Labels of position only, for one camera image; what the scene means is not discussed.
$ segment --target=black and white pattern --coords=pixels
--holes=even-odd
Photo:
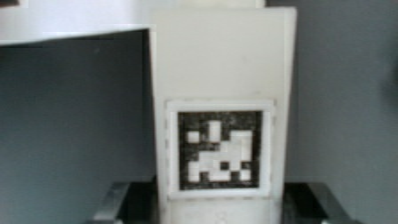
[[[179,189],[259,187],[261,111],[179,112]]]

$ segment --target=white surface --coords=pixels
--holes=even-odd
[[[0,9],[0,45],[149,27],[149,9],[174,0],[20,0]]]
[[[187,132],[187,142],[190,144],[195,144],[195,143],[201,142],[201,133],[199,133],[199,131],[188,131]]]
[[[261,8],[265,0],[178,0],[183,7]]]
[[[220,142],[220,121],[208,122],[208,141],[211,143]]]
[[[227,211],[224,223],[281,221],[286,125],[291,84],[295,10],[277,9],[179,9],[158,11],[153,29],[153,72],[156,109],[156,154],[162,224],[217,223],[211,215]],[[211,105],[226,110],[220,101],[275,101],[275,120],[263,154],[268,156],[258,189],[190,190],[179,192],[176,111],[167,102],[185,99],[190,110]]]

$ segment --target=gray wall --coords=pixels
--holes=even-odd
[[[149,180],[146,32],[0,48],[0,223],[78,224]]]
[[[398,1],[298,7],[288,181],[325,182],[364,224],[398,220]]]

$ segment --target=white box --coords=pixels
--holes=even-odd
[[[162,224],[279,224],[295,9],[162,10],[153,24]],[[208,141],[208,121],[222,121],[220,143]],[[227,139],[236,128],[252,131],[245,153]],[[179,139],[190,131],[201,143]]]

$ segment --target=gray background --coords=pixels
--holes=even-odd
[[[298,7],[288,181],[325,182],[364,224],[398,220],[398,1]]]
[[[398,1],[298,7],[288,181],[364,224],[398,220]],[[0,223],[82,223],[112,181],[155,174],[146,34],[0,48]]]
[[[0,223],[78,224],[149,181],[146,32],[0,48]]]

